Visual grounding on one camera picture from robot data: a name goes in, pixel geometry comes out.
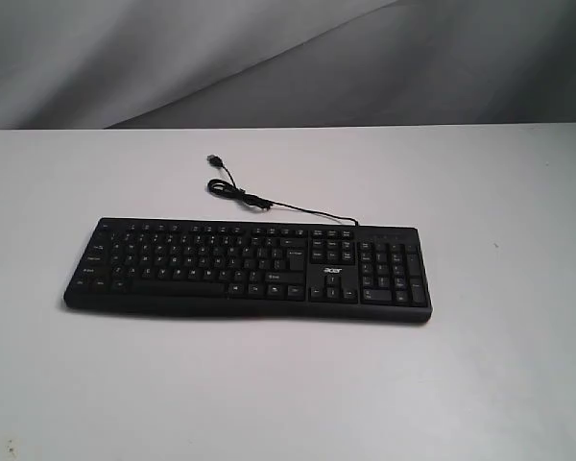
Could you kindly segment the black Acer keyboard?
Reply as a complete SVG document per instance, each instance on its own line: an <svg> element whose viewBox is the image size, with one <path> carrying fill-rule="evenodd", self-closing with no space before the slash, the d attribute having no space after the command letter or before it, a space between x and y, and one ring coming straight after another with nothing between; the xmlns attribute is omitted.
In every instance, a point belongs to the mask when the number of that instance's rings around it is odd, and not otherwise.
<svg viewBox="0 0 576 461"><path fill-rule="evenodd" d="M101 219L63 295L74 310L423 324L413 228Z"/></svg>

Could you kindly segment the grey wrinkled backdrop cloth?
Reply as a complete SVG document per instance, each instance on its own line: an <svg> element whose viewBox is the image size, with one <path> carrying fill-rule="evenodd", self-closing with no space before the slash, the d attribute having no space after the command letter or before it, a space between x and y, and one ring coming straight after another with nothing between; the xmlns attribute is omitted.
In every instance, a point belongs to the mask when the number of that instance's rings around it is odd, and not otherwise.
<svg viewBox="0 0 576 461"><path fill-rule="evenodd" d="M576 122L576 1L0 1L0 129Z"/></svg>

